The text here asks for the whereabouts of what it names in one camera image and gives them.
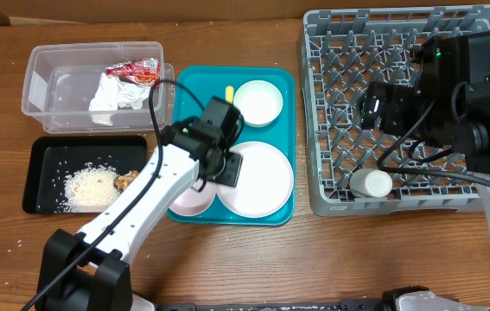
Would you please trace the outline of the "white rice bowl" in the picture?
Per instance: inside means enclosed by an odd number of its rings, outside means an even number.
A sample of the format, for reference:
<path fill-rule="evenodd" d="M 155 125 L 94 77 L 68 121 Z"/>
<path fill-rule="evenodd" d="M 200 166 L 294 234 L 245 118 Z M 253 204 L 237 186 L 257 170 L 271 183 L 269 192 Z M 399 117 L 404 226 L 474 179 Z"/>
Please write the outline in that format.
<path fill-rule="evenodd" d="M 265 80 L 244 83 L 235 93 L 233 104 L 240 110 L 245 123 L 264 127 L 274 121 L 283 109 L 283 95 Z"/>

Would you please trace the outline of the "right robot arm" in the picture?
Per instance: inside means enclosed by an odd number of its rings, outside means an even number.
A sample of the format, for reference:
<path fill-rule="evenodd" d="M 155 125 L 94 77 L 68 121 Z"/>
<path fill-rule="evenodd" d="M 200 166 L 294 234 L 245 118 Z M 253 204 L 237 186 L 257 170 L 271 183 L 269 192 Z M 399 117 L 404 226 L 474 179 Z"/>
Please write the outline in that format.
<path fill-rule="evenodd" d="M 391 174 L 472 182 L 490 236 L 490 31 L 433 36 L 411 53 L 420 66 L 412 86 L 372 82 L 358 102 L 362 129 L 378 127 L 398 139 L 377 167 Z M 407 139 L 441 149 L 436 159 L 462 154 L 467 171 L 386 166 L 386 158 Z"/>

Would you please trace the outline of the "pile of white rice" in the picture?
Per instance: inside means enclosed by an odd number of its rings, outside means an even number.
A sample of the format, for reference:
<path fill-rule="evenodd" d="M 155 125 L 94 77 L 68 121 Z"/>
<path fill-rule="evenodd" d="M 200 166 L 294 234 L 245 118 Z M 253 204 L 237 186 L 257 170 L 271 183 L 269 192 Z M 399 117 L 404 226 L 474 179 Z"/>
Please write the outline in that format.
<path fill-rule="evenodd" d="M 60 196 L 55 200 L 58 213 L 101 213 L 113 203 L 120 191 L 114 186 L 118 177 L 112 166 L 88 162 L 82 169 L 60 179 Z"/>

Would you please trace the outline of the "brown food scrap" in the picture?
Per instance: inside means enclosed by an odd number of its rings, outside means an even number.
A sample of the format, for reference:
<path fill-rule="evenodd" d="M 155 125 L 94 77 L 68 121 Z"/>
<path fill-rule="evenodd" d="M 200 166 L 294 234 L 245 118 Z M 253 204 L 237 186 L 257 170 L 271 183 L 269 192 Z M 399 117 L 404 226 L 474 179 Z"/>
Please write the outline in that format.
<path fill-rule="evenodd" d="M 114 187 L 119 191 L 123 192 L 139 175 L 136 170 L 131 170 L 125 175 L 119 175 L 114 179 Z"/>

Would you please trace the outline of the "small pink bowl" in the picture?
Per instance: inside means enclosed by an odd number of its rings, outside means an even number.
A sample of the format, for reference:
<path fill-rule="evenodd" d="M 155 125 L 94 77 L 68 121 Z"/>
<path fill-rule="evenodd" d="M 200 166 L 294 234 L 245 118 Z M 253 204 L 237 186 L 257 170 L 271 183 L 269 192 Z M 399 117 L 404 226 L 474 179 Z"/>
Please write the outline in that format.
<path fill-rule="evenodd" d="M 216 186 L 207 182 L 200 192 L 203 180 L 199 179 L 194 185 L 183 192 L 169 207 L 171 212 L 181 216 L 195 216 L 206 211 L 216 197 Z"/>

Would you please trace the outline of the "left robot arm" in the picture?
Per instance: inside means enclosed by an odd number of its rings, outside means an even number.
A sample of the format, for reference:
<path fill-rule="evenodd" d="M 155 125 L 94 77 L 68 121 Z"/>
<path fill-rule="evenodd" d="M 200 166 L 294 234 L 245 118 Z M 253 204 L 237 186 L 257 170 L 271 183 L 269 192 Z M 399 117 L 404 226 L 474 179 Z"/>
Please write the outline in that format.
<path fill-rule="evenodd" d="M 95 219 L 45 243 L 29 310 L 154 310 L 136 294 L 130 265 L 174 201 L 197 181 L 235 187 L 242 156 L 230 150 L 244 129 L 239 109 L 213 97 L 198 117 L 156 130 L 158 145 L 137 178 Z"/>

